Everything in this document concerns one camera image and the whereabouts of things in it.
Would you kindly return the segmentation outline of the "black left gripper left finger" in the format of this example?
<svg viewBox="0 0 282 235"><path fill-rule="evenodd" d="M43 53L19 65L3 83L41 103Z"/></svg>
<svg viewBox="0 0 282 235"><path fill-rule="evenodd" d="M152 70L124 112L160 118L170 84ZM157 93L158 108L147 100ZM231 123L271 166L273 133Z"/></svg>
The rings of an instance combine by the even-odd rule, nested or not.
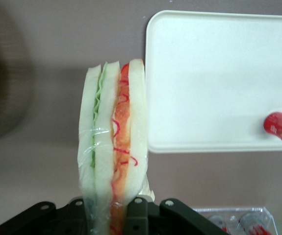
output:
<svg viewBox="0 0 282 235"><path fill-rule="evenodd" d="M88 235L89 227L82 197L61 208L39 202L0 224L0 235Z"/></svg>

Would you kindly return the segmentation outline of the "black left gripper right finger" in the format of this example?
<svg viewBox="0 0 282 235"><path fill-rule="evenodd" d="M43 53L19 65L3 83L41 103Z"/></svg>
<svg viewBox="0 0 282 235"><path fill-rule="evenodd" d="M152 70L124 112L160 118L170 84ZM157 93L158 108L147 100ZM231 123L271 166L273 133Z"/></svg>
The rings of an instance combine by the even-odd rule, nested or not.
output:
<svg viewBox="0 0 282 235"><path fill-rule="evenodd" d="M178 199L156 205L148 196L135 197L127 207L124 235L226 235L227 232Z"/></svg>

